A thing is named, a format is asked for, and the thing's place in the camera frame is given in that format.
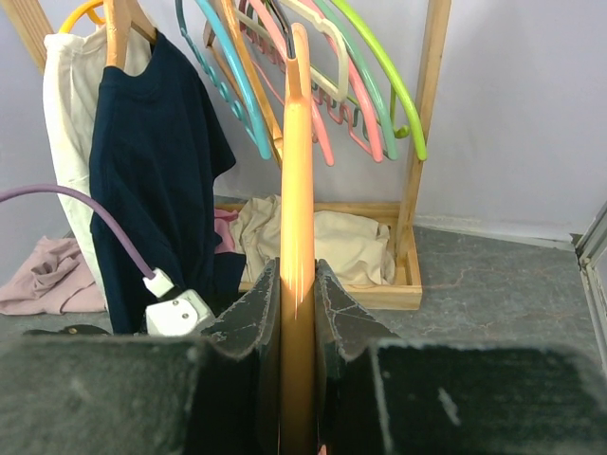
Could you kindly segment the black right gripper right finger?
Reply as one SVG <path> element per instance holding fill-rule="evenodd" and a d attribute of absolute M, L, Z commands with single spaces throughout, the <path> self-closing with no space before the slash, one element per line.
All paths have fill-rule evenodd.
<path fill-rule="evenodd" d="M 407 340 L 316 264 L 319 436 L 332 454 L 602 454 L 606 381 L 561 345 Z"/>

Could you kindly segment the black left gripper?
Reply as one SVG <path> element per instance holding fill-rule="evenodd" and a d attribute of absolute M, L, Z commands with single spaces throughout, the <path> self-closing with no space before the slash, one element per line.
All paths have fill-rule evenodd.
<path fill-rule="evenodd" d="M 110 336 L 110 333 L 101 327 L 90 324 L 74 324 L 59 330 L 31 329 L 23 333 L 24 336 Z"/>

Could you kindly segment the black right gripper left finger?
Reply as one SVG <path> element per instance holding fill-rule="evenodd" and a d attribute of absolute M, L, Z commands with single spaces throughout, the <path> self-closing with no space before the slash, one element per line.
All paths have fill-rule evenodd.
<path fill-rule="evenodd" d="M 278 264 L 187 337 L 27 335 L 1 345 L 5 454 L 275 454 Z"/>

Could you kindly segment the peach orange plastic hanger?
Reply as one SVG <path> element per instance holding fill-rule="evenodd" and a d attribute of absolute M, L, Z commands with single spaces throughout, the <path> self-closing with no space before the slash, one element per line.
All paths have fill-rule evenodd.
<path fill-rule="evenodd" d="M 288 22 L 270 3 L 284 30 Z M 313 159 L 282 166 L 280 247 L 280 452 L 316 454 L 315 253 Z"/>

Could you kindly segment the turquoise plastic hanger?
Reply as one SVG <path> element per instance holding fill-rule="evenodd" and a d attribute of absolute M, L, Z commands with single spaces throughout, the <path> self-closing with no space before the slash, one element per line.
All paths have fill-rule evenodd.
<path fill-rule="evenodd" d="M 231 69 L 232 74 L 241 90 L 244 98 L 243 102 L 238 100 L 237 96 L 220 79 L 215 71 L 215 68 L 198 49 L 187 28 L 183 10 L 183 1 L 175 0 L 175 14 L 181 35 L 192 50 L 199 64 L 202 66 L 203 71 L 212 81 L 213 86 L 219 92 L 221 98 L 230 106 L 234 116 L 244 125 L 248 136 L 257 147 L 261 158 L 271 159 L 272 151 L 269 145 L 267 130 L 260 106 L 252 92 L 251 85 L 236 53 L 230 35 L 225 30 L 221 20 L 217 16 L 209 1 L 197 0 L 196 4 L 205 15 L 207 23 L 214 29 L 214 33 L 216 34 L 216 38 L 218 39 L 222 50 L 226 52 L 225 57 L 227 58 L 229 68 Z"/>

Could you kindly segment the wooden hanger with bar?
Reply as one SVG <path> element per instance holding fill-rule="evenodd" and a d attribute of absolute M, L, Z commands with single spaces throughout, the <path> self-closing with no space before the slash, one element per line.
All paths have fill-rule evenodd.
<path fill-rule="evenodd" d="M 267 99 L 266 91 L 262 87 L 262 84 L 258 78 L 256 69 L 254 68 L 252 59 L 249 56 L 248 48 L 245 45 L 244 39 L 241 36 L 239 21 L 236 18 L 236 8 L 233 1 L 222 0 L 222 1 L 210 1 L 210 4 L 217 16 L 221 20 L 225 30 L 230 34 L 232 43 L 235 46 L 236 53 L 240 59 L 240 62 L 244 68 L 245 74 L 251 85 L 252 92 L 255 99 L 258 101 L 260 110 L 264 119 L 264 123 L 267 130 L 267 137 L 269 139 L 269 145 L 273 154 L 273 158 L 279 168 L 282 168 L 283 164 L 283 134 L 278 120 L 276 119 L 272 107 Z M 203 31 L 203 39 L 205 47 L 208 48 L 219 64 L 221 71 L 227 78 L 232 89 L 235 90 L 237 99 L 241 102 L 244 101 L 241 90 L 234 78 L 228 63 L 225 60 L 226 52 L 220 51 L 214 46 L 216 34 L 214 29 L 209 24 L 205 25 Z"/>

